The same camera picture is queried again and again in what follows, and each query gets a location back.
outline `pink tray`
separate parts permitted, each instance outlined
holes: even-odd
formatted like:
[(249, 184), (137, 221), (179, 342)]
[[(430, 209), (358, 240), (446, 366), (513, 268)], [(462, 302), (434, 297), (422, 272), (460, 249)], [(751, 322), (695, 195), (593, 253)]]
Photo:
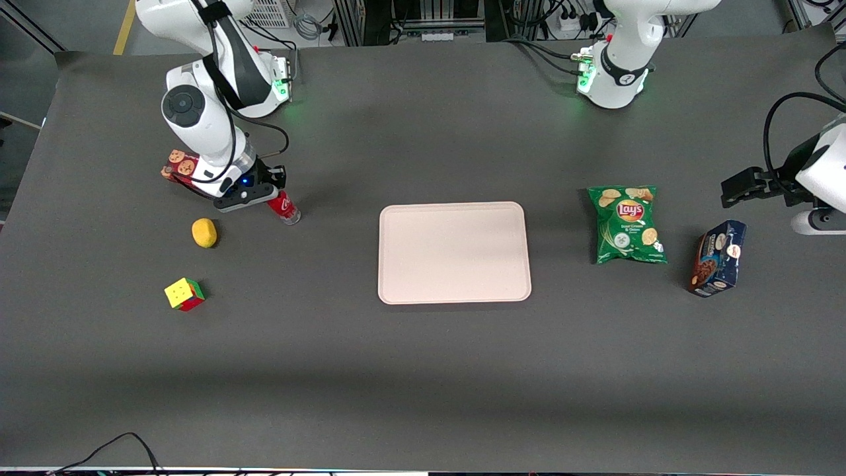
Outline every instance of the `pink tray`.
[(379, 222), (386, 304), (513, 302), (531, 294), (523, 208), (514, 202), (392, 205)]

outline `lay's chip bag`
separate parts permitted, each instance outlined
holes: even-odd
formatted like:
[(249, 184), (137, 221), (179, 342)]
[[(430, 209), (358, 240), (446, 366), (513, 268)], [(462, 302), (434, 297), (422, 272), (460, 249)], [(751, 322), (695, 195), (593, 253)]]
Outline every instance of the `lay's chip bag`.
[(625, 257), (646, 263), (666, 263), (664, 245), (652, 223), (654, 186), (604, 186), (587, 189), (596, 207), (596, 264)]

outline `gray table surface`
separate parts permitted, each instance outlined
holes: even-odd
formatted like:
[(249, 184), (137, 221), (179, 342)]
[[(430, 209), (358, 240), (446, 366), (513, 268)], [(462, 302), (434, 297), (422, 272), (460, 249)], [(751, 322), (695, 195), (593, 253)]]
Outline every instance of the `gray table surface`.
[[(59, 57), (0, 234), (0, 464), (65, 464), (133, 430), (168, 466), (846, 472), (846, 241), (795, 235), (779, 200), (719, 201), (832, 45), (826, 28), (666, 41), (619, 111), (506, 44), (303, 51), (272, 116), (290, 151), (268, 161), (304, 212), (290, 228), (159, 176), (181, 147), (164, 72), (190, 57)], [(789, 104), (774, 151), (833, 116)], [(580, 190), (645, 183), (670, 264), (592, 264)], [(525, 209), (527, 301), (379, 301), (382, 208), (499, 200)], [(191, 240), (203, 216), (216, 249)], [(692, 296), (696, 237), (729, 218), (750, 227), (739, 288)], [(162, 292), (183, 276), (210, 295), (188, 314)], [(96, 462), (145, 457), (126, 442)]]

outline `coca-cola can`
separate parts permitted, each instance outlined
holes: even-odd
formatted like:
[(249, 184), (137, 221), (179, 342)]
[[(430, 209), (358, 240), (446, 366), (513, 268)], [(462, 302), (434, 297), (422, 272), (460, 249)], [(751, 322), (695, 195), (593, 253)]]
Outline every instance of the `coca-cola can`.
[(276, 198), (269, 200), (267, 205), (270, 207), (271, 210), (282, 220), (284, 224), (297, 224), (299, 221), (299, 217), (301, 213), (299, 212), (299, 208), (294, 205), (294, 202), (291, 201), (291, 198), (285, 193), (284, 190), (279, 191), (279, 196)]

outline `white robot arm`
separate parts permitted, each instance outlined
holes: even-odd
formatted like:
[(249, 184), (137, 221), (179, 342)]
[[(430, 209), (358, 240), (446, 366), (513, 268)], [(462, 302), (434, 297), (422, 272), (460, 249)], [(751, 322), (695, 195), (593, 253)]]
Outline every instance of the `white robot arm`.
[(602, 108), (629, 105), (643, 90), (647, 66), (664, 37), (660, 15), (687, 15), (716, 7), (720, 0), (605, 0), (617, 19), (610, 42), (582, 48), (576, 91)]
[(262, 117), (290, 95), (284, 58), (259, 53), (238, 27), (252, 0), (137, 0), (152, 34), (194, 48), (203, 59), (168, 71), (162, 116), (200, 160), (183, 183), (215, 198), (221, 211), (266, 202), (284, 177), (267, 173), (233, 115)]
[(136, 4), (138, 18), (150, 33), (203, 55), (200, 61), (169, 71), (168, 89), (182, 84), (184, 73), (191, 73), (206, 94), (216, 95), (217, 89), (231, 108), (257, 118), (287, 101), (290, 87), (288, 62), (257, 52), (238, 26), (252, 9), (252, 0), (138, 0)]
[(811, 203), (791, 227), (801, 235), (846, 235), (846, 115), (797, 146), (772, 172), (750, 167), (722, 183), (722, 205), (784, 196), (788, 207)]

